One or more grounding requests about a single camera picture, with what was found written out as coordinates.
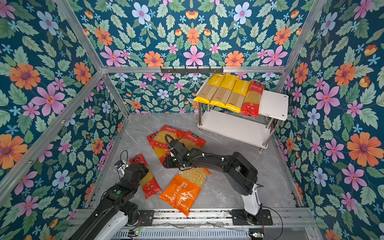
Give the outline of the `red spaghetti bag front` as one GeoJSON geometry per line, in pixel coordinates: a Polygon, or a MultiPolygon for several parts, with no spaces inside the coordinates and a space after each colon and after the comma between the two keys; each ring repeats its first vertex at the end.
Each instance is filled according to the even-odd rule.
{"type": "Polygon", "coordinates": [[[264,84],[258,81],[251,81],[241,109],[241,114],[253,117],[258,116],[264,87],[264,84]]]}

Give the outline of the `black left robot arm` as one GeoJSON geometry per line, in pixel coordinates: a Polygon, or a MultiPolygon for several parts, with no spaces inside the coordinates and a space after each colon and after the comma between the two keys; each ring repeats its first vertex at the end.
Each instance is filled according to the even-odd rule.
{"type": "Polygon", "coordinates": [[[148,173],[145,164],[129,165],[123,178],[106,191],[96,209],[69,239],[111,240],[124,226],[138,224],[138,205],[130,200],[148,173]]]}

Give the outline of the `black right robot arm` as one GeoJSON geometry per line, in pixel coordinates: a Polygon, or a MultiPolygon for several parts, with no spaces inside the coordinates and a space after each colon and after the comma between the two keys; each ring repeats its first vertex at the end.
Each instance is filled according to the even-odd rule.
{"type": "Polygon", "coordinates": [[[205,168],[223,173],[232,188],[242,196],[244,210],[241,214],[232,213],[251,225],[256,225],[262,218],[262,203],[258,196],[258,170],[240,153],[217,155],[200,149],[188,149],[177,140],[168,143],[171,155],[166,157],[163,166],[166,169],[178,168],[181,171],[192,168],[205,168]]]}

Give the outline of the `red spaghetti bag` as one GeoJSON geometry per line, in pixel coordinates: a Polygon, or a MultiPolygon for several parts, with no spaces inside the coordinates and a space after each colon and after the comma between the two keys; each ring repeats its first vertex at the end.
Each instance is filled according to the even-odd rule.
{"type": "Polygon", "coordinates": [[[264,84],[258,81],[251,81],[241,109],[241,114],[253,117],[258,116],[264,87],[264,84]]]}
{"type": "MultiPolygon", "coordinates": [[[[147,136],[147,140],[149,141],[149,143],[152,142],[152,140],[156,137],[157,134],[158,134],[158,132],[155,132],[155,133],[147,136]]],[[[152,147],[152,148],[153,148],[155,154],[157,155],[159,161],[163,165],[163,163],[165,162],[167,156],[170,156],[171,153],[168,150],[164,150],[164,149],[161,149],[161,148],[157,148],[157,147],[152,147]]]]}
{"type": "Polygon", "coordinates": [[[147,175],[140,181],[142,190],[145,193],[146,200],[153,195],[156,195],[162,191],[158,182],[156,181],[153,173],[150,171],[149,166],[142,154],[135,156],[129,160],[130,164],[144,164],[149,170],[147,175]]]}

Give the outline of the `red fusilli pasta bag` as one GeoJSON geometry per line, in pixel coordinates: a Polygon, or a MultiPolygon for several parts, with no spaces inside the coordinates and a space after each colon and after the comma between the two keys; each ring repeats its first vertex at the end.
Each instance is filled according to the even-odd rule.
{"type": "Polygon", "coordinates": [[[154,148],[167,150],[173,140],[179,140],[185,134],[184,131],[164,125],[156,136],[150,141],[150,145],[154,148]]]}

